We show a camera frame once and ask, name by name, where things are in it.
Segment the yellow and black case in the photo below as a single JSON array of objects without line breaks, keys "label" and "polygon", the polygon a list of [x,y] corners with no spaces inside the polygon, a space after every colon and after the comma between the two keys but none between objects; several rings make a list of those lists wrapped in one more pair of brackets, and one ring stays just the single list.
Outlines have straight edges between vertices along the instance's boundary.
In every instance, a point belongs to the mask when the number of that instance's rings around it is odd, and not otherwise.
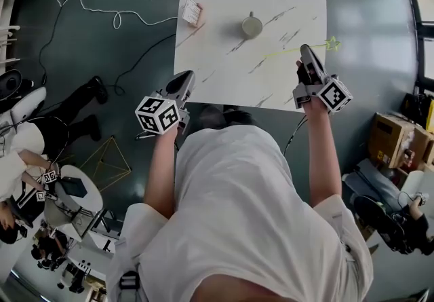
[{"label": "yellow and black case", "polygon": [[434,134],[434,96],[406,94],[400,110],[409,120]]}]

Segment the round white table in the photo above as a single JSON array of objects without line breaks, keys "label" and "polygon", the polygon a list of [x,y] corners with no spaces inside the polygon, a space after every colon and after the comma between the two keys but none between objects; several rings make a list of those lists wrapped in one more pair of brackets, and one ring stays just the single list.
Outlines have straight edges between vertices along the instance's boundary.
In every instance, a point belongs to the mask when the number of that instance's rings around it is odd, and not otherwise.
[{"label": "round white table", "polygon": [[[80,178],[87,189],[87,195],[84,198],[67,195],[60,184],[60,179],[65,176]],[[83,171],[72,165],[64,165],[60,169],[60,179],[58,179],[56,182],[55,190],[60,201],[63,202],[68,208],[73,211],[82,209],[88,210],[90,212],[99,212],[102,210],[102,196],[91,178],[88,177]]]}]

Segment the brown cardboard box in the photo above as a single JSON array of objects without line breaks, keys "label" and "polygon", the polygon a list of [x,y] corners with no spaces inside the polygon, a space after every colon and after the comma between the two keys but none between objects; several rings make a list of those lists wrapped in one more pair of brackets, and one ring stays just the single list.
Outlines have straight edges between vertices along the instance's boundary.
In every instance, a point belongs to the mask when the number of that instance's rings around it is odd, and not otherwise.
[{"label": "brown cardboard box", "polygon": [[434,134],[396,115],[376,113],[368,141],[370,158],[405,171],[434,165]]}]

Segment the black box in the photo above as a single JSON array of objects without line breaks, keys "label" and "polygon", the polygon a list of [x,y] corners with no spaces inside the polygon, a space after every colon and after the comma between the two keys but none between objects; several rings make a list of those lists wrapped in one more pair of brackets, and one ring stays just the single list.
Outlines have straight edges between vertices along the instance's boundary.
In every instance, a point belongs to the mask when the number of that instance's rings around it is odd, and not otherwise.
[{"label": "black box", "polygon": [[60,184],[69,196],[84,198],[87,195],[87,189],[80,178],[65,176],[60,179]]}]

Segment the person's white shirt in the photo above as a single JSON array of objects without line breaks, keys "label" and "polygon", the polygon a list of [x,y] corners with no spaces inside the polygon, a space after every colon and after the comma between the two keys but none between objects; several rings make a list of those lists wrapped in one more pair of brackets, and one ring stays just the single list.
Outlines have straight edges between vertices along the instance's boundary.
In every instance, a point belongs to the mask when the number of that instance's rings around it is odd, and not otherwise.
[{"label": "person's white shirt", "polygon": [[[342,198],[297,194],[277,143],[256,126],[201,130],[176,162],[176,211],[131,205],[106,275],[110,302],[189,302],[202,281],[233,276],[298,302],[360,302],[373,280]],[[139,290],[121,290],[128,271]]]}]

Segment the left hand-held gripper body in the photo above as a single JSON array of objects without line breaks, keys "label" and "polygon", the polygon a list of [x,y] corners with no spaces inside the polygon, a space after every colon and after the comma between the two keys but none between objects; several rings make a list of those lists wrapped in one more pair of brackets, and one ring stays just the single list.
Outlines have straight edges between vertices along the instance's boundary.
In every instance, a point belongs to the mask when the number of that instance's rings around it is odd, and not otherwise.
[{"label": "left hand-held gripper body", "polygon": [[153,92],[141,100],[134,112],[144,135],[162,135],[173,126],[182,131],[188,126],[190,116],[184,104],[185,101]]}]

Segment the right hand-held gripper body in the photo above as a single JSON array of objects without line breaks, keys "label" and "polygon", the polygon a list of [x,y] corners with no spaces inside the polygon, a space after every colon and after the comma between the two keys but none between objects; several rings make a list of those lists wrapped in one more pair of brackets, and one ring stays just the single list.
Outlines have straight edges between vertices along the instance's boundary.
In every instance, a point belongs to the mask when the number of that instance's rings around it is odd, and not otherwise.
[{"label": "right hand-held gripper body", "polygon": [[352,99],[352,94],[337,75],[326,77],[325,83],[304,85],[299,83],[293,90],[295,107],[300,109],[312,97],[318,97],[331,113],[341,111]]}]

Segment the person's left forearm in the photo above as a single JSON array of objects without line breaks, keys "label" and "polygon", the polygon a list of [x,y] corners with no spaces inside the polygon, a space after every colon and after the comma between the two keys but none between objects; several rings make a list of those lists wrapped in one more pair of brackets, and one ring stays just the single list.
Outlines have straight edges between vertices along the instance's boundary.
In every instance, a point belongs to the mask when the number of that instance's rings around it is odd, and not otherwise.
[{"label": "person's left forearm", "polygon": [[178,125],[157,137],[143,202],[169,219],[175,210],[174,166]]}]

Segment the beige cup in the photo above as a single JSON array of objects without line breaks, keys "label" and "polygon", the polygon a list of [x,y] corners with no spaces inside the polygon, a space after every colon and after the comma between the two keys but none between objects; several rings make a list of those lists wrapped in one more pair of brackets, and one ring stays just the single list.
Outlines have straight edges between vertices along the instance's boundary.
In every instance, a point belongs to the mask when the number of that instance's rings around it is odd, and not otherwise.
[{"label": "beige cup", "polygon": [[246,39],[254,39],[261,34],[263,29],[262,22],[259,18],[255,17],[253,12],[250,12],[241,23],[241,30]]}]

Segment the yellow-green star wand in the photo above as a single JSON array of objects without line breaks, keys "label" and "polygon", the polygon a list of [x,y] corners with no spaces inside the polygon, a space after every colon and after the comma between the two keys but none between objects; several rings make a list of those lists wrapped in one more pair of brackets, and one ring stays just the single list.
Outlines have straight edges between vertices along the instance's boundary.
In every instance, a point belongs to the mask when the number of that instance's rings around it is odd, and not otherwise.
[{"label": "yellow-green star wand", "polygon": [[[332,36],[330,39],[325,40],[324,43],[318,45],[311,45],[310,48],[311,49],[324,48],[326,51],[338,51],[341,45],[342,42],[337,40],[335,36]],[[296,51],[300,51],[300,48],[293,48],[293,49],[283,50],[280,52],[273,52],[270,54],[265,54],[264,57],[268,58],[268,57],[277,56],[281,54],[288,54]]]}]

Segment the pale wooden rack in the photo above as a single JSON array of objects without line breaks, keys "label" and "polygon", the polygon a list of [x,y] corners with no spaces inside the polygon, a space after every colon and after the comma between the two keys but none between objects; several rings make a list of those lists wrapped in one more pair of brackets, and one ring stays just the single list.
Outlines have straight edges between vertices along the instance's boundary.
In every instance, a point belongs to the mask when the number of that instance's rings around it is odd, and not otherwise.
[{"label": "pale wooden rack", "polygon": [[6,72],[9,63],[18,62],[19,58],[8,58],[7,49],[17,41],[14,33],[20,26],[11,23],[15,0],[0,0],[0,74]]}]

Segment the white and gray chair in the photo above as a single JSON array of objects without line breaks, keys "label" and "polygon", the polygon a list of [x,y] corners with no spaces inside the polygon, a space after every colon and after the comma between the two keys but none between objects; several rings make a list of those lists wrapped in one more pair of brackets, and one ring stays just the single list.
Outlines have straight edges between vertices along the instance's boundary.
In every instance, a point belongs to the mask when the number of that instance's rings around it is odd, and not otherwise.
[{"label": "white and gray chair", "polygon": [[0,122],[19,124],[30,119],[42,108],[47,90],[36,87],[34,82],[23,78],[20,71],[12,69],[0,75]]}]

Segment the person's right hand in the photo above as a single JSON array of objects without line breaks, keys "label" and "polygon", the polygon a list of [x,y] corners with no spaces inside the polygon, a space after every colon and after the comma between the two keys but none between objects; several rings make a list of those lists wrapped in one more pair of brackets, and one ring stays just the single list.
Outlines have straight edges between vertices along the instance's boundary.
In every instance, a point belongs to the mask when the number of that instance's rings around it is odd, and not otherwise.
[{"label": "person's right hand", "polygon": [[297,60],[296,66],[298,67],[297,76],[299,82],[303,83],[304,85],[312,85],[316,72],[315,69],[312,68],[311,64],[306,66],[303,61]]}]

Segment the black framed glass door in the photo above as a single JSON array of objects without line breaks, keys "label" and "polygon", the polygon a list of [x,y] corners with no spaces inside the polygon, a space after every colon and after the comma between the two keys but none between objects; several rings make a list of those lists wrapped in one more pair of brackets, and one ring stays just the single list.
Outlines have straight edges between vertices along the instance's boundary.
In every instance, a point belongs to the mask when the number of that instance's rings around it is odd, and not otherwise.
[{"label": "black framed glass door", "polygon": [[410,0],[418,56],[416,86],[434,92],[434,0]]}]

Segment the person's right forearm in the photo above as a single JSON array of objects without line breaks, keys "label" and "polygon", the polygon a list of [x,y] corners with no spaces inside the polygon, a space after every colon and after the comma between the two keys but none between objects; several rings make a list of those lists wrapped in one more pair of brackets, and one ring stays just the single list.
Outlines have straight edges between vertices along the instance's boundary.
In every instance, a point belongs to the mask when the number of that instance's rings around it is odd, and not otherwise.
[{"label": "person's right forearm", "polygon": [[342,195],[340,166],[328,108],[314,97],[303,104],[309,135],[309,187],[315,207],[333,195]]}]

